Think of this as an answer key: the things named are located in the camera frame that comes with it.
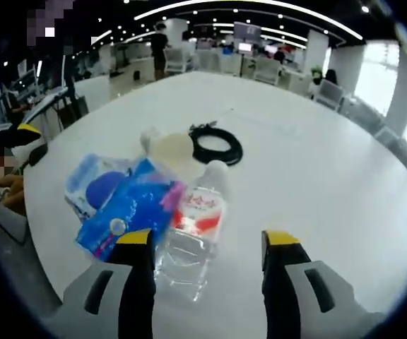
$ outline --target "white round table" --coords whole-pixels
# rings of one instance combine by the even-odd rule
[[[202,299],[156,297],[156,338],[265,338],[261,231],[285,230],[312,260],[345,278],[368,311],[388,312],[407,289],[407,169],[337,113],[270,85],[209,73],[152,83],[94,111],[57,136],[25,170],[25,203],[52,287],[65,288],[93,262],[64,183],[86,153],[134,158],[142,130],[183,132],[218,120],[239,138],[232,200]]]

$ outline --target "table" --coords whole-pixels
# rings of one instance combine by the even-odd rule
[[[81,158],[88,152],[133,158],[141,154],[140,133],[152,124],[175,132],[216,119],[244,148],[230,168],[220,251],[198,304],[155,297],[156,337],[265,338],[266,228],[298,237],[312,260],[353,285],[366,310],[388,312],[407,289],[406,168],[359,126],[315,102],[200,72],[152,83],[91,112],[25,169],[31,234],[59,297],[94,260],[75,243],[80,223],[64,200],[65,179]]]

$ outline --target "clear plastic bottle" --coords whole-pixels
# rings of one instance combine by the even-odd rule
[[[211,161],[204,174],[184,194],[165,241],[156,251],[157,290],[176,292],[197,301],[206,273],[217,252],[227,210],[228,168]]]

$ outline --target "plastic bag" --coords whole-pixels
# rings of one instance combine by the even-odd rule
[[[108,202],[83,223],[76,241],[103,261],[127,232],[152,229],[156,245],[169,227],[184,190],[182,182],[142,160],[130,177],[120,181]]]
[[[65,199],[81,222],[92,217],[111,196],[119,182],[130,175],[135,162],[87,154],[65,184]]]

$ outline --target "black cable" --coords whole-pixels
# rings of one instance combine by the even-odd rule
[[[194,125],[189,129],[189,136],[194,144],[193,157],[199,162],[208,164],[212,160],[220,160],[225,162],[228,166],[233,166],[240,162],[243,157],[243,148],[238,139],[233,134],[223,129],[216,129],[214,126],[216,121],[210,124],[202,124],[197,127]],[[209,150],[203,148],[199,143],[199,138],[202,136],[215,136],[221,138],[230,145],[229,150]]]
[[[6,230],[6,228],[4,228],[3,225],[0,224],[0,228],[3,230],[4,233],[7,234],[7,236],[9,238],[11,238],[13,240],[13,242],[15,242],[18,246],[25,246],[26,244],[26,240],[28,240],[28,229],[25,229],[25,235],[23,236],[23,241],[18,241],[18,239],[16,239],[12,234],[9,233],[8,230]]]

